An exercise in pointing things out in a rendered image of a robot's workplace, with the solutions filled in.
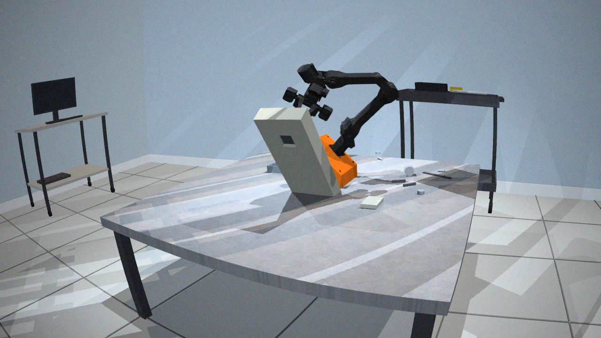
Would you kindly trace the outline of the light blue square tray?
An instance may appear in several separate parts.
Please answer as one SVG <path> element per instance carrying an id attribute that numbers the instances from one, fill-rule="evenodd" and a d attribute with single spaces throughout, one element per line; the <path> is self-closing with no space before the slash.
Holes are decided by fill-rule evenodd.
<path id="1" fill-rule="evenodd" d="M 270 173 L 280 173 L 281 174 L 281 171 L 280 171 L 279 167 L 277 166 L 276 162 L 270 163 L 267 166 L 267 172 L 270 172 Z"/>

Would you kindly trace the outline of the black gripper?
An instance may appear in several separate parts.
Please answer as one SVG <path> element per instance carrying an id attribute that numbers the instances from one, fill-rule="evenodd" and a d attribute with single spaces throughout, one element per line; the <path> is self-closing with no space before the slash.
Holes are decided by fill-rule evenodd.
<path id="1" fill-rule="evenodd" d="M 285 91 L 284 95 L 283 95 L 283 99 L 289 103 L 291 103 L 293 101 L 293 99 L 295 99 L 293 106 L 295 108 L 301 108 L 302 104 L 309 107 L 310 110 L 310 115 L 311 117 L 315 117 L 316 114 L 318 112 L 318 118 L 321 118 L 324 121 L 328 121 L 328 118 L 330 117 L 330 115 L 332 114 L 333 109 L 327 105 L 324 104 L 323 107 L 321 107 L 320 105 L 317 104 L 318 102 L 318 98 L 316 98 L 315 96 L 313 96 L 312 94 L 307 94 L 305 93 L 304 95 L 302 94 L 296 94 L 298 92 L 298 90 L 295 90 L 294 88 L 292 88 L 291 86 L 287 88 L 287 90 Z"/>

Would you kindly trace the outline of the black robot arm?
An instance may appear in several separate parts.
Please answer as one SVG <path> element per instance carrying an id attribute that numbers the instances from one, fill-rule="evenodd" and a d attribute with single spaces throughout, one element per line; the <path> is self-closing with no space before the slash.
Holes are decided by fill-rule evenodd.
<path id="1" fill-rule="evenodd" d="M 329 144 L 332 151 L 337 156 L 346 155 L 344 151 L 347 148 L 354 148 L 354 138 L 358 136 L 359 129 L 365 124 L 369 118 L 373 117 L 383 105 L 392 103 L 399 97 L 399 90 L 393 83 L 386 80 L 381 74 L 374 73 L 343 73 L 342 71 L 317 71 L 314 64 L 302 65 L 297 70 L 303 81 L 310 84 L 307 94 L 312 94 L 318 98 L 326 98 L 329 93 L 327 85 L 330 89 L 337 89 L 345 85 L 359 84 L 377 84 L 380 87 L 377 97 L 375 97 L 362 111 L 354 118 L 346 118 L 340 125 L 341 136 L 333 144 Z"/>

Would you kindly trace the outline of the white cylinder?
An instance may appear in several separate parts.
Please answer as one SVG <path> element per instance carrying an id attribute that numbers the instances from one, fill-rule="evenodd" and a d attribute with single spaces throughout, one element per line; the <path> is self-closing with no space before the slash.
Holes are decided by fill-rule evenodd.
<path id="1" fill-rule="evenodd" d="M 412 165 L 406 165 L 406 166 L 404 166 L 404 173 L 407 176 L 412 176 L 414 174 L 414 167 Z"/>

